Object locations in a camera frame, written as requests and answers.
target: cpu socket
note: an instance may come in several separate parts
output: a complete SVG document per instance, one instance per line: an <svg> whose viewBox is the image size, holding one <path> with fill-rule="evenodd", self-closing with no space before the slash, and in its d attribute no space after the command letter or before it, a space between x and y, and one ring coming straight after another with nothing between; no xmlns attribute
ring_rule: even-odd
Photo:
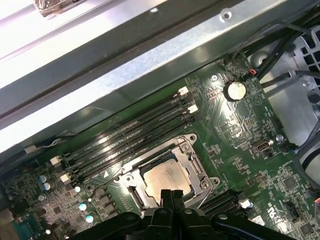
<svg viewBox="0 0 320 240"><path fill-rule="evenodd" d="M186 207L201 201L219 184L209 178L192 145L197 135L186 134L166 141L123 166L124 184L141 211L160 206L161 190L183 190Z"/></svg>

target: green circuit board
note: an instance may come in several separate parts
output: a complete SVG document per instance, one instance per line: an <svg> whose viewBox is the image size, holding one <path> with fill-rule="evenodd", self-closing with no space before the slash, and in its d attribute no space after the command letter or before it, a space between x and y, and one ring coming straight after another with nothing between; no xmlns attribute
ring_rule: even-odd
<svg viewBox="0 0 320 240"><path fill-rule="evenodd" d="M249 66L244 56L240 56L237 61L240 65ZM244 79L244 75L245 72L234 67L227 59L210 63L68 142L54 147L38 157L34 161L34 167L31 167L32 164L25 166L23 174L3 181L1 185L8 201L11 206L15 206L13 211L17 211L15 221L19 218L19 222L23 223L25 219L30 221L32 218L36 223L33 224L33 231L28 236L20 234L20 239L45 239L48 237L45 232L52 225L55 225L56 236L52 239L65 239L71 230L82 232L121 212L139 214L140 210L132 195L121 183L113 181L107 188L99 190L99 197L95 195L88 199L97 187L108 182L124 163L130 162L142 151L186 134L196 134L193 148L205 172L210 178L220 180L212 193L214 196L229 189L244 192L253 203L247 214L253 222L298 240L320 239L320 227L314 218L315 199L308 193L307 183L300 179L293 167L294 154L285 151L288 141L282 126L259 81L255 77ZM246 94L243 99L226 99L224 87L230 81L241 81L245 85ZM101 139L96 137L101 132L119 127L123 122L128 124L129 120L129 124L135 124L134 117L138 118L145 109L151 109L146 120L152 123L153 116L163 110L159 102L173 96L183 87L188 89L188 98L183 101L187 102L187 106L196 105L198 108L196 114L190 117L192 120L188 118L187 123L179 125L184 118L178 118L162 124L154 130L154 136L160 137L153 137L153 141L144 149L139 148L134 154L120 158L120 161L95 174L93 170L107 161L104 158L97 160L86 172L94 174L84 174L83 180L79 177L76 181L76 186L79 187L77 191L74 184L72 188L61 184L61 176L81 172L81 164L93 159L89 153L97 156L105 151L102 148L95 152L92 150L100 144L98 141ZM175 106L173 103L170 103L170 108ZM173 111L180 108L183 111L184 107L181 105ZM133 137L119 141L129 141ZM268 148L259 151L257 145L260 142L267 142ZM74 161L74 166L78 167L71 166L68 162L58 171L50 161L55 156L66 162ZM39 176L47 176L49 190L44 190ZM83 211L79 210L81 203L86 205ZM93 222L86 221L88 215L94 218Z"/></svg>

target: metal frame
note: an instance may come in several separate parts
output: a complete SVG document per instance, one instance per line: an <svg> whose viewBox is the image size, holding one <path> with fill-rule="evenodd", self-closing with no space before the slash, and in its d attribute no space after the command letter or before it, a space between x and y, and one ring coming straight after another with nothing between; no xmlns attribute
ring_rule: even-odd
<svg viewBox="0 0 320 240"><path fill-rule="evenodd" d="M245 0L227 10L218 5L211 13L214 17L0 130L0 152L63 130L80 132L219 58L262 26L301 12L313 2ZM223 18L226 11L231 13L228 19Z"/></svg>

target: motherboard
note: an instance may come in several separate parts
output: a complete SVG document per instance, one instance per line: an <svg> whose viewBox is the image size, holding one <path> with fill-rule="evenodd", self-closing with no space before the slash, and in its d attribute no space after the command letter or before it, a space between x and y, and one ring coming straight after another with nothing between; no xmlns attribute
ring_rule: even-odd
<svg viewBox="0 0 320 240"><path fill-rule="evenodd" d="M68 239L158 207L161 189L183 190L209 218L320 239L318 196L259 81L234 65L212 62L17 168L0 183L0 239Z"/></svg>

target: red wire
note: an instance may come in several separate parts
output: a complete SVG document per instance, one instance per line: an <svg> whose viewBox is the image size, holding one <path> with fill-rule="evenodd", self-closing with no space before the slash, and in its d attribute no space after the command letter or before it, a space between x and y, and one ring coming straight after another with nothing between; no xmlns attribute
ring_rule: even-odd
<svg viewBox="0 0 320 240"><path fill-rule="evenodd" d="M254 69L249 69L249 73L251 73L252 75L257 75L257 71Z"/></svg>

